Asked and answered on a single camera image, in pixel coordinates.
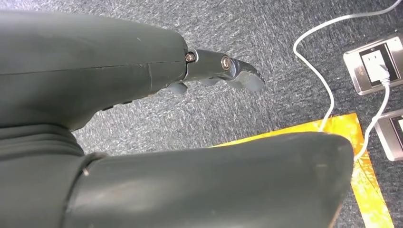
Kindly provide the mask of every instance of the robotic arm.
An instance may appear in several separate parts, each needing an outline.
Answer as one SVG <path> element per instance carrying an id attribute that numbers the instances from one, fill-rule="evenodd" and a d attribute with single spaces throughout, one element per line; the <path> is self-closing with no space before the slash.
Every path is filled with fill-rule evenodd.
<path id="1" fill-rule="evenodd" d="M 0 227 L 327 227 L 353 169 L 348 140 L 297 133 L 240 145 L 84 155 L 72 130 L 184 82 L 256 91 L 248 63 L 119 19 L 0 12 Z"/>
<path id="2" fill-rule="evenodd" d="M 251 65 L 188 49 L 177 32 L 119 19 L 0 13 L 0 127 L 57 124 L 82 128 L 100 110 L 183 82 L 259 90 Z"/>

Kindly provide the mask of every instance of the metal screw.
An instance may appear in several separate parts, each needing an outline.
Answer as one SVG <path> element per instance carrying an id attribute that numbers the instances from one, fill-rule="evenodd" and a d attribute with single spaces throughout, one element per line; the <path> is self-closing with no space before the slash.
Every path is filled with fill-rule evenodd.
<path id="1" fill-rule="evenodd" d="M 231 68 L 231 60 L 228 56 L 222 57 L 221 66 L 224 70 L 229 70 Z"/>
<path id="2" fill-rule="evenodd" d="M 193 53 L 188 53 L 185 55 L 186 62 L 193 62 L 196 60 L 196 56 Z"/>

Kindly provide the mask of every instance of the yellow sheet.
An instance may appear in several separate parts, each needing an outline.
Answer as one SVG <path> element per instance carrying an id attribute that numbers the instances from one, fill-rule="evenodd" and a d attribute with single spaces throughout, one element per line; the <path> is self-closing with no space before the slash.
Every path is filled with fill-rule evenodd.
<path id="1" fill-rule="evenodd" d="M 318 131 L 320 123 L 321 121 L 304 123 L 278 131 L 224 143 L 218 146 L 234 145 L 285 133 Z M 330 118 L 324 131 L 339 134 L 350 140 L 355 154 L 361 150 L 364 138 L 357 114 L 353 113 Z M 353 176 L 351 178 L 351 186 L 366 227 L 394 227 L 385 200 L 379 188 L 378 181 L 376 180 L 368 152 L 365 152 L 365 154 L 355 163 Z"/>

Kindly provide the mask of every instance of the robotic finger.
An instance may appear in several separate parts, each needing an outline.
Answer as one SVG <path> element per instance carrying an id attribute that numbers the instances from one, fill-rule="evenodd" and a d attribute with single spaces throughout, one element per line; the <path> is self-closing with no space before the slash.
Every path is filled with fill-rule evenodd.
<path id="1" fill-rule="evenodd" d="M 187 81 L 200 81 L 205 86 L 212 86 L 224 80 L 236 89 L 246 88 L 253 92 L 261 90 L 264 86 L 264 81 L 255 67 L 226 54 L 189 49 L 185 59 L 185 77 L 169 86 L 174 93 L 186 92 L 183 82 Z"/>

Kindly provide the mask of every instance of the silver outlet frame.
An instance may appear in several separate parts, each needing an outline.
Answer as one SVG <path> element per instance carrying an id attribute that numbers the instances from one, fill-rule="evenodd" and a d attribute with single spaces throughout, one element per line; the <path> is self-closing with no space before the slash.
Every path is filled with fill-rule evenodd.
<path id="1" fill-rule="evenodd" d="M 391 118 L 403 116 L 403 109 L 381 115 L 375 129 L 386 156 L 391 161 L 403 160 L 403 148 L 392 125 Z"/>
<path id="2" fill-rule="evenodd" d="M 360 57 L 360 52 L 384 43 L 386 43 L 388 46 L 389 57 L 398 76 L 398 79 L 392 81 L 390 86 L 392 87 L 403 84 L 403 45 L 401 40 L 403 40 L 403 35 L 400 33 L 395 33 L 386 38 L 379 39 L 375 42 L 344 53 L 343 59 L 345 65 L 350 73 L 354 88 L 359 95 L 365 95 L 384 89 L 382 85 L 371 85 L 371 81 L 369 80 L 368 74 L 366 73 L 364 64 Z"/>

